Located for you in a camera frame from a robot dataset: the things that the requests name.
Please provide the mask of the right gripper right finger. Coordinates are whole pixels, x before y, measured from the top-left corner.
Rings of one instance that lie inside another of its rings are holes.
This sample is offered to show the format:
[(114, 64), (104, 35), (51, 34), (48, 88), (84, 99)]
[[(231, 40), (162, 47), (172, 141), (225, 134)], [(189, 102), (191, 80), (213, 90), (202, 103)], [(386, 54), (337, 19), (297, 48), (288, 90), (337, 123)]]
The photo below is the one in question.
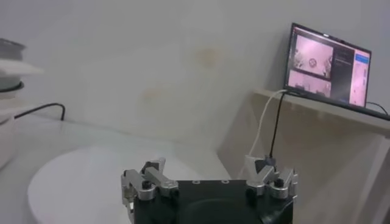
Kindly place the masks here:
[(263, 196), (268, 188), (272, 198), (297, 198), (298, 173), (295, 169), (284, 168), (278, 171), (274, 158), (256, 158), (249, 155), (245, 157), (244, 168), (249, 174), (246, 184), (257, 196)]

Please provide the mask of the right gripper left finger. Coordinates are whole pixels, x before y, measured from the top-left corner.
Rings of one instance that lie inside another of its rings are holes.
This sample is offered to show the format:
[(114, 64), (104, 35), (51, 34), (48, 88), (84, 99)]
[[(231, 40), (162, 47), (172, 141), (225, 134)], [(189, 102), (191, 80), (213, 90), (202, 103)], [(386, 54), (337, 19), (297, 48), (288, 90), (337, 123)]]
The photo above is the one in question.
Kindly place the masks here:
[(163, 175), (166, 159), (160, 157), (146, 161), (140, 171), (125, 170), (121, 175), (122, 204), (128, 213), (136, 199), (152, 201), (157, 194), (171, 197), (179, 191), (179, 183)]

